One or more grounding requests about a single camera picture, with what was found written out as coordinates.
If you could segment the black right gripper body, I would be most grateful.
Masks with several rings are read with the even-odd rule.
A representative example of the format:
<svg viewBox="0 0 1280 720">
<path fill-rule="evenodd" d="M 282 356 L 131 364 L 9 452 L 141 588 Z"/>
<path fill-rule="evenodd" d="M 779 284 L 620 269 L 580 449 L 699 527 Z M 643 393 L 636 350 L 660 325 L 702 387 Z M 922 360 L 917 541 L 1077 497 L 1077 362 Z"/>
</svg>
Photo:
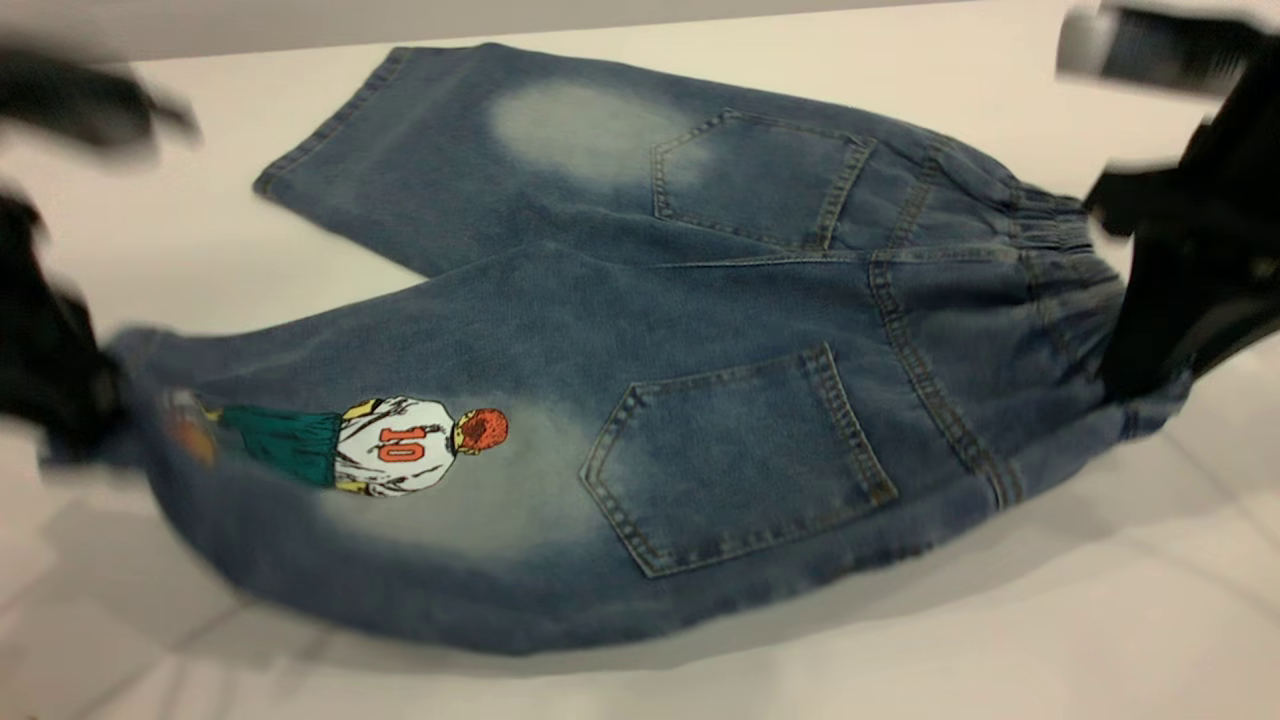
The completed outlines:
<svg viewBox="0 0 1280 720">
<path fill-rule="evenodd" d="M 1114 346 L 1252 345 L 1277 333 L 1277 208 L 1183 167 L 1107 167 L 1085 196 L 1133 242 Z"/>
</svg>

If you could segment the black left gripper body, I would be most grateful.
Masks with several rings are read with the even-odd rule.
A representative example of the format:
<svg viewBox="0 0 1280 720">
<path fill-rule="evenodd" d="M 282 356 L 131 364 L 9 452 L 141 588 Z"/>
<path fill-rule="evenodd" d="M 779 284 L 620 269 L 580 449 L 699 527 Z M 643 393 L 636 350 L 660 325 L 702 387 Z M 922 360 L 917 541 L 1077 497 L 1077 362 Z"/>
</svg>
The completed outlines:
<svg viewBox="0 0 1280 720">
<path fill-rule="evenodd" d="M 42 229 L 29 202 L 3 195 L 3 395 L 38 406 L 100 406 L 106 360 L 84 304 L 40 265 Z"/>
</svg>

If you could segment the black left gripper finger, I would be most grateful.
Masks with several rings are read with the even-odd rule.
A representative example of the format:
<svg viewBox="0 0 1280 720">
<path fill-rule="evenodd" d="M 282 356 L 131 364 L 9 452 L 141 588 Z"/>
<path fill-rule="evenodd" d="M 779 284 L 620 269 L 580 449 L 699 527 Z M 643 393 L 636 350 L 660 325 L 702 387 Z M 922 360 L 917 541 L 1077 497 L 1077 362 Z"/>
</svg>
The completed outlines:
<svg viewBox="0 0 1280 720">
<path fill-rule="evenodd" d="M 122 369 L 102 350 L 49 359 L 38 388 L 41 424 L 58 461 L 90 460 L 123 423 Z"/>
</svg>

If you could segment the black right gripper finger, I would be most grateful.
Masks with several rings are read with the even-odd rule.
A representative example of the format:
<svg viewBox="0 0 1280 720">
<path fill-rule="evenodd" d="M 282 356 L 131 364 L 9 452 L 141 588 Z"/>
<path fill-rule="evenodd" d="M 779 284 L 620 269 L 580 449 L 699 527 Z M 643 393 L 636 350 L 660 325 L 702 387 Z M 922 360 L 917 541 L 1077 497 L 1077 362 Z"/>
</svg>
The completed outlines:
<svg viewBox="0 0 1280 720">
<path fill-rule="evenodd" d="M 1106 397 L 1135 398 L 1184 372 L 1190 361 L 1184 341 L 1196 319 L 1184 299 L 1128 295 L 1100 364 Z"/>
</svg>

